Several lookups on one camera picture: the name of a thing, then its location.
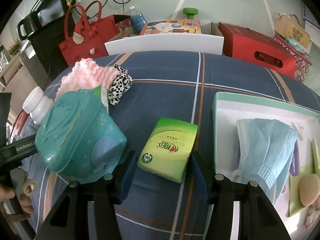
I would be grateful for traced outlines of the green microfiber cloth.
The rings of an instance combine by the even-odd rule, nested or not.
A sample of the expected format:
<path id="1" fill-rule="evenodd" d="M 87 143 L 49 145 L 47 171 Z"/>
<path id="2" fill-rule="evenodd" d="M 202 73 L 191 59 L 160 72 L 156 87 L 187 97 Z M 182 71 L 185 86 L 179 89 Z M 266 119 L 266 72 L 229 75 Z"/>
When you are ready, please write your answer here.
<path id="1" fill-rule="evenodd" d="M 313 163 L 298 170 L 298 175 L 290 175 L 289 217 L 311 206 L 319 197 L 319 148 L 317 141 L 311 141 Z"/>

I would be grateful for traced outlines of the beige oval sponge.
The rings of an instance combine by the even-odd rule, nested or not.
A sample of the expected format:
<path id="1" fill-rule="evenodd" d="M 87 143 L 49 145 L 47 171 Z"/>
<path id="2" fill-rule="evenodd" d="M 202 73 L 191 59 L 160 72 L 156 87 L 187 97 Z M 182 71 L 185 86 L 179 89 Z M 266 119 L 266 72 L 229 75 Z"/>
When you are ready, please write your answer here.
<path id="1" fill-rule="evenodd" d="M 316 174 L 308 174 L 299 182 L 300 202 L 308 207 L 313 204 L 319 196 L 319 177 Z"/>

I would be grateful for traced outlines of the purple snack packet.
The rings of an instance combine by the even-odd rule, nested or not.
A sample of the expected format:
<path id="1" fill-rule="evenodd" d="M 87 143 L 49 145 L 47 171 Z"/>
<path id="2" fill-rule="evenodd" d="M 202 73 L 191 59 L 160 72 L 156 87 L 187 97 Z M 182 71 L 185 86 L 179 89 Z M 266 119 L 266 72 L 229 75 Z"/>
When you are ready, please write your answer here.
<path id="1" fill-rule="evenodd" d="M 238 143 L 236 146 L 233 168 L 237 169 L 239 166 L 239 163 L 240 163 L 240 143 Z M 294 177 L 300 174 L 298 141 L 295 142 L 295 146 L 293 149 L 293 157 L 292 157 L 289 173 Z"/>

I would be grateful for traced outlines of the blue face mask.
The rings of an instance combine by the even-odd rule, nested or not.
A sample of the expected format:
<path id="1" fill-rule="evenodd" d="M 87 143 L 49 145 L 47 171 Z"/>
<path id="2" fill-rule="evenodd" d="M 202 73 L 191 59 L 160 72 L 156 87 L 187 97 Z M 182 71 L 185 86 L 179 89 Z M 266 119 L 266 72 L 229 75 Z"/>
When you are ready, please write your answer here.
<path id="1" fill-rule="evenodd" d="M 274 205 L 289 176 L 298 132 L 291 126 L 269 119 L 240 119 L 236 122 L 240 163 L 232 180 L 256 181 Z"/>

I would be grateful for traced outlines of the green tissue pack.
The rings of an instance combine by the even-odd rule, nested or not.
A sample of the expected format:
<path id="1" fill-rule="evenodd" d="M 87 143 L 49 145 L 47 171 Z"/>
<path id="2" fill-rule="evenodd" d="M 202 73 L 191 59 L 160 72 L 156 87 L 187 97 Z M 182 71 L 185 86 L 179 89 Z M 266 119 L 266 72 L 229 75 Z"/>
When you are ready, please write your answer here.
<path id="1" fill-rule="evenodd" d="M 161 117 L 138 158 L 137 166 L 181 183 L 197 130 L 195 124 Z"/>

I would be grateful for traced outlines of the pink white fluffy cloth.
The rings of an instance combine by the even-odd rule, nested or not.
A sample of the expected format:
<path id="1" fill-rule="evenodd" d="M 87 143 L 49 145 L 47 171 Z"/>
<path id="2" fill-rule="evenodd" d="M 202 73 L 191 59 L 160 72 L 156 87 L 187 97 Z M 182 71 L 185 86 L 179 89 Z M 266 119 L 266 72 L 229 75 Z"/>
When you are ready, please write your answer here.
<path id="1" fill-rule="evenodd" d="M 117 64 L 111 67 L 101 67 L 92 58 L 81 59 L 75 63 L 72 71 L 62 78 L 55 99 L 67 92 L 79 89 L 92 90 L 99 86 L 110 89 L 116 78 L 126 73 L 127 70 Z"/>

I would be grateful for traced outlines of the leopard print scrunchie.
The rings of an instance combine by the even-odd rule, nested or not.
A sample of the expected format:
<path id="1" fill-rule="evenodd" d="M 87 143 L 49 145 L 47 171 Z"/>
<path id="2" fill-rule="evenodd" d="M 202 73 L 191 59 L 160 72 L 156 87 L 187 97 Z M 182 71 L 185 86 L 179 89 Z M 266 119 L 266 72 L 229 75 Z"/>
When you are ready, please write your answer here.
<path id="1" fill-rule="evenodd" d="M 124 93 L 126 93 L 132 86 L 133 79 L 128 74 L 126 68 L 120 65 L 114 64 L 113 68 L 120 72 L 119 75 L 113 80 L 110 88 L 107 90 L 108 102 L 115 106 L 120 101 Z"/>

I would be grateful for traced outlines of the red stool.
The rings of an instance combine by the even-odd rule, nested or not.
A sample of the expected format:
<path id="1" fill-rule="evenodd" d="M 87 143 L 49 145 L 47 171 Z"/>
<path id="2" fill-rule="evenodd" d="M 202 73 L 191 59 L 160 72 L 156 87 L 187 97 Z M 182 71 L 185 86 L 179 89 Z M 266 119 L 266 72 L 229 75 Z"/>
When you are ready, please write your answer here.
<path id="1" fill-rule="evenodd" d="M 13 139 L 15 136 L 20 135 L 21 130 L 27 121 L 29 114 L 27 114 L 24 110 L 17 116 L 13 126 L 10 139 Z"/>

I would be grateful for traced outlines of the white medicine bottle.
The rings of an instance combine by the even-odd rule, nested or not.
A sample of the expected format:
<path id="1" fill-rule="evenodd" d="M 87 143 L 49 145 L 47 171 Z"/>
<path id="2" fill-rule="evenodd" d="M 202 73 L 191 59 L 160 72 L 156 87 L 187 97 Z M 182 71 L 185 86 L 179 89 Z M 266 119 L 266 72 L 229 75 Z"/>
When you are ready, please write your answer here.
<path id="1" fill-rule="evenodd" d="M 54 100 L 44 95 L 43 90 L 37 86 L 27 96 L 23 103 L 23 110 L 30 115 L 34 124 L 39 126 L 54 104 Z"/>

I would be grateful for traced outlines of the teal toy treasure box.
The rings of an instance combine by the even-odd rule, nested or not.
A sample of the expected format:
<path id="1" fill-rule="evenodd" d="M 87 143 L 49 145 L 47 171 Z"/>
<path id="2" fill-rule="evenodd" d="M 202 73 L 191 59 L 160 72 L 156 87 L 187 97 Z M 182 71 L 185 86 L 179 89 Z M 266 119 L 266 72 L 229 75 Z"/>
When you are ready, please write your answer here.
<path id="1" fill-rule="evenodd" d="M 111 174 L 127 138 L 93 90 L 60 96 L 37 130 L 35 145 L 52 173 L 78 182 Z"/>

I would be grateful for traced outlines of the teal white tray box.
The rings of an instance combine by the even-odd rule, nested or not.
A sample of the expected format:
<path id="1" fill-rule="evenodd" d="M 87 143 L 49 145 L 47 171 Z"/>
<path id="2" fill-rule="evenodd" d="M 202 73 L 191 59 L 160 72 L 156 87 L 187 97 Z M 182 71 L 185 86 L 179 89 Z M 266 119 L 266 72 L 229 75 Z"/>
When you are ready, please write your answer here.
<path id="1" fill-rule="evenodd" d="M 309 239 L 308 209 L 300 203 L 300 179 L 319 172 L 312 143 L 319 142 L 319 112 L 258 96 L 214 96 L 214 168 L 231 181 L 255 180 L 292 239 Z"/>

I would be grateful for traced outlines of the blue plaid tablecloth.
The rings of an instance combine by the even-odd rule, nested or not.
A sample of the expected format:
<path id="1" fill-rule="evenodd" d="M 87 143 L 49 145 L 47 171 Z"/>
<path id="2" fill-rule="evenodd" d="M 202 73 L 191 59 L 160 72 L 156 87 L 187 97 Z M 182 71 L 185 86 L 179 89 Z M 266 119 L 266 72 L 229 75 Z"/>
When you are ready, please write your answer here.
<path id="1" fill-rule="evenodd" d="M 218 92 L 252 95 L 319 115 L 319 96 L 306 85 L 264 67 L 226 56 L 182 51 L 146 51 L 101 57 L 133 78 L 131 88 L 110 108 L 128 140 L 141 152 L 161 117 L 196 124 L 195 148 L 214 162 L 213 111 Z M 123 239 L 201 239 L 208 206 L 191 171 L 182 183 L 137 169 L 129 195 L 115 207 Z"/>

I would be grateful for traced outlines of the black cabinet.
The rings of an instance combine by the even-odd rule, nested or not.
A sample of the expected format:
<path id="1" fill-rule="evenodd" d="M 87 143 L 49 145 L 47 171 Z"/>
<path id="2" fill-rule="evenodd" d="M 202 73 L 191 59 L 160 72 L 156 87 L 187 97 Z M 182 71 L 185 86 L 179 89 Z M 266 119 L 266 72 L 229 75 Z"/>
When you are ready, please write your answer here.
<path id="1" fill-rule="evenodd" d="M 65 40 L 67 0 L 37 0 L 17 27 L 18 38 L 29 40 L 51 80 L 68 67 L 59 44 Z"/>

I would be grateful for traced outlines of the red felt handbag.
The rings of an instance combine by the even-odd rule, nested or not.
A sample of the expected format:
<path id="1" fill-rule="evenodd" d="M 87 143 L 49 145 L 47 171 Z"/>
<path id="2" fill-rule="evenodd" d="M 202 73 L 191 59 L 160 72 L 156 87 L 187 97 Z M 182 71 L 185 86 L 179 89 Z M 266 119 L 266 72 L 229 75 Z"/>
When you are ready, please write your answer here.
<path id="1" fill-rule="evenodd" d="M 89 22 L 86 12 L 97 3 L 97 20 Z M 68 31 L 69 16 L 72 9 L 81 10 L 81 18 L 76 22 L 73 31 Z M 107 56 L 104 43 L 110 41 L 127 27 L 132 25 L 129 15 L 110 15 L 102 18 L 102 3 L 93 1 L 87 8 L 78 4 L 71 6 L 66 12 L 64 20 L 65 40 L 59 44 L 59 49 L 67 63 L 71 67 L 82 58 L 99 58 Z"/>

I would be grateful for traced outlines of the red patterned box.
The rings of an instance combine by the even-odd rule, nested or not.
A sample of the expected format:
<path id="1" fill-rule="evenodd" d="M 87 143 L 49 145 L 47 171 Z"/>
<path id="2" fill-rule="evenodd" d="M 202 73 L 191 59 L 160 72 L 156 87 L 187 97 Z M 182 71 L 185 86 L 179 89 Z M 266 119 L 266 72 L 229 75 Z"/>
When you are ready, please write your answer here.
<path id="1" fill-rule="evenodd" d="M 300 52 L 292 48 L 281 36 L 274 35 L 274 40 L 277 41 L 284 49 L 286 49 L 296 60 L 294 78 L 299 82 L 304 82 L 305 78 L 312 66 L 311 61 Z"/>

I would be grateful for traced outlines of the red gift box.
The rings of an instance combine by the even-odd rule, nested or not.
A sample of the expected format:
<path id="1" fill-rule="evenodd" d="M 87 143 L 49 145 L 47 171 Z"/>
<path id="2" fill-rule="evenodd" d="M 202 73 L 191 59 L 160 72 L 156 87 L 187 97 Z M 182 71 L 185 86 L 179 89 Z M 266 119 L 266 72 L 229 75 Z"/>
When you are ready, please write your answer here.
<path id="1" fill-rule="evenodd" d="M 295 77 L 296 59 L 274 39 L 227 23 L 219 23 L 219 31 L 224 36 L 223 53 L 226 56 Z"/>

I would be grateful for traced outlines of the white foam board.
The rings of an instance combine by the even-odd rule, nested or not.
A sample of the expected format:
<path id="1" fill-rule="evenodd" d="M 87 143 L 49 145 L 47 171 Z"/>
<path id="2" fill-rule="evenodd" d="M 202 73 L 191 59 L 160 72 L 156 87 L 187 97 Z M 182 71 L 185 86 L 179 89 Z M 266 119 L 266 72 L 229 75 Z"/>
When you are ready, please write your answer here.
<path id="1" fill-rule="evenodd" d="M 207 34 L 151 34 L 105 43 L 109 55 L 141 51 L 187 51 L 221 55 L 224 37 Z"/>

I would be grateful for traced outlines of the blue water bottle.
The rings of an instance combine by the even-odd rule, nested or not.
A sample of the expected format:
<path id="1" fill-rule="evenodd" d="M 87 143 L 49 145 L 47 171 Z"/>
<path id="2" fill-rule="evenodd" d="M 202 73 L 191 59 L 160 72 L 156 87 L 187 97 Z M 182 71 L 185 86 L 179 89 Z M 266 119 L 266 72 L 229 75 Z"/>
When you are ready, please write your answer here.
<path id="1" fill-rule="evenodd" d="M 135 26 L 137 32 L 140 34 L 144 26 L 147 24 L 147 21 L 143 14 L 139 12 L 134 6 L 129 7 L 129 11 L 131 22 Z"/>

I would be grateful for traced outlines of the beige paper gift bag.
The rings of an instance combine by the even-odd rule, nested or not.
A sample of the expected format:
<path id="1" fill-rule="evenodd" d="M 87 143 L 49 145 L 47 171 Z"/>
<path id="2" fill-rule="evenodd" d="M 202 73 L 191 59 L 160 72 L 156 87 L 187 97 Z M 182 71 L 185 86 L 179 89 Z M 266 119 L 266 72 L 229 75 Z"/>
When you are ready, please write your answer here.
<path id="1" fill-rule="evenodd" d="M 292 38 L 306 48 L 310 42 L 310 35 L 302 27 L 300 20 L 295 14 L 279 12 L 276 15 L 274 30 L 284 38 Z"/>

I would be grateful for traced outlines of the orange toy box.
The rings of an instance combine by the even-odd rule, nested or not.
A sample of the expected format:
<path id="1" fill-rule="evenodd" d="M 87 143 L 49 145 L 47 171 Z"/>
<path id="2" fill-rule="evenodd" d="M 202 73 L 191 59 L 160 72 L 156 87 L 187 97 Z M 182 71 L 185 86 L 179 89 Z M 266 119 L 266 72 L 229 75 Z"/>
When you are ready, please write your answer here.
<path id="1" fill-rule="evenodd" d="M 147 23 L 144 25 L 140 35 L 161 33 L 201 34 L 202 30 L 199 20 L 166 20 Z"/>

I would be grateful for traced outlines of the green dumbbell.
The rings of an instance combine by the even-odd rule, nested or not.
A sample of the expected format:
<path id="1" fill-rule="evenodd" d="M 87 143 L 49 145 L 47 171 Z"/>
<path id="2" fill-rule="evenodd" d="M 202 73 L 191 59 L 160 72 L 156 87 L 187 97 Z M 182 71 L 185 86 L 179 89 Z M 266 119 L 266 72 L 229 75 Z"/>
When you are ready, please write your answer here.
<path id="1" fill-rule="evenodd" d="M 194 16 L 199 13 L 198 9 L 196 8 L 183 8 L 183 13 L 187 16 L 187 19 L 193 20 Z"/>

